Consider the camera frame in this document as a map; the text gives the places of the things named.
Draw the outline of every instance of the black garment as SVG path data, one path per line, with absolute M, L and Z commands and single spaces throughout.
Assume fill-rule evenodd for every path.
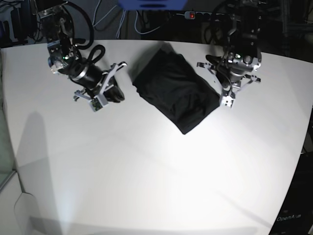
M 183 134 L 219 107 L 219 95 L 182 55 L 159 50 L 133 85 L 147 102 L 166 115 Z

